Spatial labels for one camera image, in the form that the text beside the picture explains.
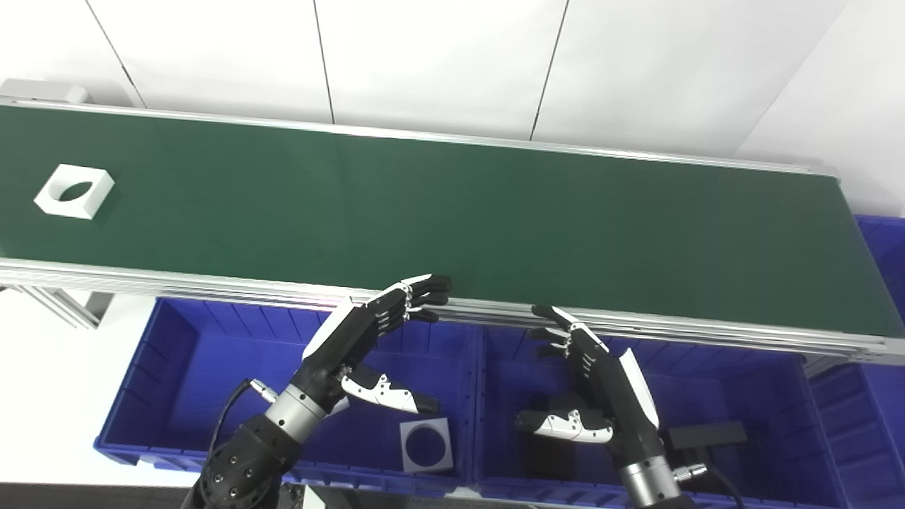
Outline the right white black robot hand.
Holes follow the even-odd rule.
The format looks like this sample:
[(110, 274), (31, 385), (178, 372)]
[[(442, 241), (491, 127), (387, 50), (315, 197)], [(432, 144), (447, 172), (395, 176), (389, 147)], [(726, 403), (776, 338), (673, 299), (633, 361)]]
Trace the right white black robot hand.
[(540, 357), (560, 357), (576, 375), (584, 395), (566, 397), (547, 411), (523, 410), (516, 418), (520, 431), (578, 443), (604, 445), (615, 468), (652, 469), (665, 456), (659, 416), (646, 379), (630, 349), (615, 356), (584, 322), (549, 304), (534, 304), (534, 316), (555, 322), (555, 328), (531, 329), (530, 338), (543, 341)]

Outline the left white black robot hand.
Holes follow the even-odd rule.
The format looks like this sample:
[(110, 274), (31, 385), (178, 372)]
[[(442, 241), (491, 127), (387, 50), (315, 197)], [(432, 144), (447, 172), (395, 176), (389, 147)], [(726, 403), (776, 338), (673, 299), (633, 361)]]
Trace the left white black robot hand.
[(365, 303), (346, 298), (308, 342), (291, 386), (326, 413), (333, 412), (346, 396), (342, 376), (362, 364), (379, 338), (405, 322), (438, 322), (434, 308), (448, 303), (450, 288), (449, 276), (424, 274), (398, 281)]

